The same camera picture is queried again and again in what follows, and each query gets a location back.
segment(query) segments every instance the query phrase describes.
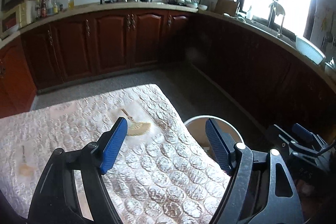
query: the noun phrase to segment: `microwave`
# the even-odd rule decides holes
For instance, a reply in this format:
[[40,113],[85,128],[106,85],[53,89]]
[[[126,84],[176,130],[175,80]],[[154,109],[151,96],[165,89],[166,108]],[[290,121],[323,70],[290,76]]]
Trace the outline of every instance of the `microwave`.
[[15,25],[22,28],[35,20],[35,1],[26,0],[16,5],[14,8],[5,12],[2,17],[0,26],[0,37],[4,38],[9,35],[9,29]]

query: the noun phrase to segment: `red bottle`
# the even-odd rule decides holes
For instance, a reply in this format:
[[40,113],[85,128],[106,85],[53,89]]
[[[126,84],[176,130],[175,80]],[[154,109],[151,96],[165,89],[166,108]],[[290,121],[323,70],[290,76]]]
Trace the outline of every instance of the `red bottle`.
[[41,17],[47,17],[47,5],[45,4],[45,0],[41,2]]

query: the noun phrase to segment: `gray floor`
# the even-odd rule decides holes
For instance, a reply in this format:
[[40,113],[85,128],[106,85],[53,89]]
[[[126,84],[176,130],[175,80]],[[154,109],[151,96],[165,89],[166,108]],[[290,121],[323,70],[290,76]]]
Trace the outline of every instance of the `gray floor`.
[[135,85],[156,84],[179,113],[182,121],[197,115],[213,115],[231,123],[253,150],[267,151],[271,144],[223,93],[187,64],[137,72],[67,87],[38,96],[40,109]]

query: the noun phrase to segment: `countertop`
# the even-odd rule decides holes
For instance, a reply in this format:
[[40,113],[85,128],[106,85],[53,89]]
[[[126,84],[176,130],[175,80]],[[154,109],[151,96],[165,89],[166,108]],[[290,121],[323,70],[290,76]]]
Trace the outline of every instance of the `countertop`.
[[178,6],[178,5],[170,5],[164,3],[137,3],[137,2],[126,2],[126,3],[113,3],[113,4],[104,4],[100,5],[99,3],[87,4],[87,5],[79,5],[75,6],[72,10],[66,10],[65,12],[58,13],[57,15],[53,15],[47,17],[45,19],[41,19],[36,21],[30,25],[23,27],[22,29],[18,30],[17,32],[13,33],[12,35],[8,36],[4,40],[0,41],[0,49],[4,47],[6,44],[11,42],[14,38],[18,37],[20,34],[32,30],[38,26],[44,25],[46,23],[50,23],[62,18],[78,15],[78,14],[86,14],[91,12],[97,12],[102,10],[116,10],[116,9],[165,9],[165,10],[179,10],[184,12],[190,13],[199,13],[211,17],[216,17],[218,19],[231,22],[233,24],[239,25],[243,28],[246,28],[254,33],[257,33],[266,39],[272,41],[273,43],[279,45],[280,47],[284,48],[302,62],[304,62],[307,66],[309,66],[312,70],[314,70],[329,86],[330,88],[336,93],[336,84],[325,74],[324,70],[314,64],[309,58],[305,57],[301,53],[299,53],[294,47],[286,43],[285,41],[261,30],[253,25],[243,23],[236,19],[232,19],[230,17],[226,17],[223,15],[219,15],[210,11],[201,11],[194,8],[189,8],[185,6]]

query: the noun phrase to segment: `faucet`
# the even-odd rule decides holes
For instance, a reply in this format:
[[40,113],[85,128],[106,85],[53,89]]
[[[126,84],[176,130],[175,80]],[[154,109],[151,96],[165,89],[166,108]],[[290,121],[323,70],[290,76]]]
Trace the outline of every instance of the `faucet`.
[[280,29],[278,29],[278,34],[277,34],[277,37],[281,38],[282,37],[282,25],[284,24],[284,19],[285,19],[285,15],[286,15],[285,9],[276,0],[273,1],[268,7],[271,7],[271,5],[273,5],[273,10],[274,10],[274,12],[277,16],[283,15],[281,26],[280,26]]

